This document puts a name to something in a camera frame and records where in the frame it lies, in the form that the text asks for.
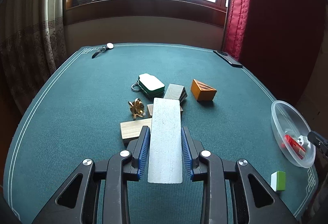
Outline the white green mahjong tile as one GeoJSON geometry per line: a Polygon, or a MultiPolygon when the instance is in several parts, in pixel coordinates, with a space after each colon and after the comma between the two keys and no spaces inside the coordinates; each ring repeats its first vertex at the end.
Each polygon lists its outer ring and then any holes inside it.
{"type": "Polygon", "coordinates": [[[286,189],[286,172],[276,171],[271,175],[270,186],[275,192],[281,192],[286,189]]]}

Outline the white rectangular foam block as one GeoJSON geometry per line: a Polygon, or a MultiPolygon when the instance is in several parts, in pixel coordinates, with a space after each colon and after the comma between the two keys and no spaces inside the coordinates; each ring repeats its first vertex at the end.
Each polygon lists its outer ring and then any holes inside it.
{"type": "Polygon", "coordinates": [[[155,98],[148,160],[148,182],[182,183],[180,102],[155,98]]]}

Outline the gold metal ornament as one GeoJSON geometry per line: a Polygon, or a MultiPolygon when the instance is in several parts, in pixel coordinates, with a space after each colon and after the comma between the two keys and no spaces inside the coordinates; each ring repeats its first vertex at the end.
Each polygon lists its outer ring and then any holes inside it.
{"type": "Polygon", "coordinates": [[[145,106],[139,98],[136,98],[133,102],[128,101],[128,105],[134,120],[136,120],[137,117],[146,116],[145,106]]]}

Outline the small brown wooden block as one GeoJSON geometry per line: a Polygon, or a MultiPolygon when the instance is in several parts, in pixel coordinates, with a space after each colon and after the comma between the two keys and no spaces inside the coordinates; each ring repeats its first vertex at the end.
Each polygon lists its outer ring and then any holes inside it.
{"type": "MultiPolygon", "coordinates": [[[[147,104],[147,112],[148,112],[148,116],[150,118],[152,118],[152,115],[153,115],[153,104],[147,104]]],[[[181,115],[183,113],[183,109],[182,109],[181,106],[180,106],[180,113],[181,113],[181,115]]]]}

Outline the white striped wedge block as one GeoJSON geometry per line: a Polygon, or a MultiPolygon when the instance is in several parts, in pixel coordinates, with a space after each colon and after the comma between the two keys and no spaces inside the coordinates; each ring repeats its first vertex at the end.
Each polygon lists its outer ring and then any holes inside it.
{"type": "Polygon", "coordinates": [[[163,98],[176,99],[183,103],[186,97],[187,92],[184,86],[170,83],[163,98]]]}

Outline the green jar-shaped keychain pouch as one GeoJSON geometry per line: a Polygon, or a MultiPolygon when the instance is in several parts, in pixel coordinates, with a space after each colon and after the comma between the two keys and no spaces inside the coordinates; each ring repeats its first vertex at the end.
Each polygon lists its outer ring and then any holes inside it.
{"type": "Polygon", "coordinates": [[[162,97],[165,91],[165,84],[154,75],[143,73],[138,76],[138,85],[141,90],[150,98],[162,97]]]}

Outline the red object in bowl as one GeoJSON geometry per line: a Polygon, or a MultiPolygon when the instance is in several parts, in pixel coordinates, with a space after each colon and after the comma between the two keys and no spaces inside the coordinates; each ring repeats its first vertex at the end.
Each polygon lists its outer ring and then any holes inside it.
{"type": "Polygon", "coordinates": [[[291,146],[293,151],[297,154],[297,156],[302,160],[306,155],[306,150],[297,143],[290,135],[285,135],[285,140],[291,146]]]}

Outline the clear plastic bowl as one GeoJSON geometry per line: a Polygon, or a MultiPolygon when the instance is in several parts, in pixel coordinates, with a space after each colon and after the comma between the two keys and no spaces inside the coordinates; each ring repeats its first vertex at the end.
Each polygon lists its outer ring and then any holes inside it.
{"type": "Polygon", "coordinates": [[[280,100],[272,103],[271,127],[275,140],[288,161],[302,168],[310,168],[314,164],[316,149],[308,140],[308,133],[311,129],[303,116],[292,105],[280,100]],[[306,150],[306,155],[302,160],[285,140],[285,135],[290,135],[306,150]]]}

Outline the light wooden rectangular block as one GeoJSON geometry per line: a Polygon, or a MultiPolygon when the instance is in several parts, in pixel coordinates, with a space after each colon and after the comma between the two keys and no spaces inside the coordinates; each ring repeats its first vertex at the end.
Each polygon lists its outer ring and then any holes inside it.
{"type": "Polygon", "coordinates": [[[121,137],[124,144],[128,144],[129,141],[139,137],[143,126],[151,128],[152,118],[145,118],[143,120],[133,120],[127,122],[121,122],[121,137]]]}

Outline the orange striped wedge block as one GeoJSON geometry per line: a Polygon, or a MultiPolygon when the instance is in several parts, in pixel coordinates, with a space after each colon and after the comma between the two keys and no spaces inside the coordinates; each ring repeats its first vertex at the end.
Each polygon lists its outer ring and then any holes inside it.
{"type": "Polygon", "coordinates": [[[192,80],[191,92],[196,101],[212,101],[215,97],[217,90],[203,82],[196,79],[192,80]]]}

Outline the black remote control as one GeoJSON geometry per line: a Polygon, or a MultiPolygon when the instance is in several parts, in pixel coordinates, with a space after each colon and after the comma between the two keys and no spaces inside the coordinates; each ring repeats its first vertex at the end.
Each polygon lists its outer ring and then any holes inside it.
{"type": "Polygon", "coordinates": [[[217,56],[221,57],[224,61],[226,61],[230,66],[242,68],[243,65],[236,61],[233,57],[231,57],[228,53],[223,51],[213,51],[217,56]]]}

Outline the red quilted curtain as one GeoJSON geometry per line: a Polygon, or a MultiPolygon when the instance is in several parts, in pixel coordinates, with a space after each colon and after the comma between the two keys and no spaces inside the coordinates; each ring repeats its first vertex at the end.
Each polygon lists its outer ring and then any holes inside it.
{"type": "Polygon", "coordinates": [[[242,50],[250,0],[229,0],[222,49],[238,60],[242,50]]]}

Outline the beige patterned curtain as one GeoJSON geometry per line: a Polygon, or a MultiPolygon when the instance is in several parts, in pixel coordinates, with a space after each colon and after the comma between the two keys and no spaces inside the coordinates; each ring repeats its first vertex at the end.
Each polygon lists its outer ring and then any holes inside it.
{"type": "Polygon", "coordinates": [[[63,0],[3,0],[1,65],[21,113],[67,59],[63,0]]]}

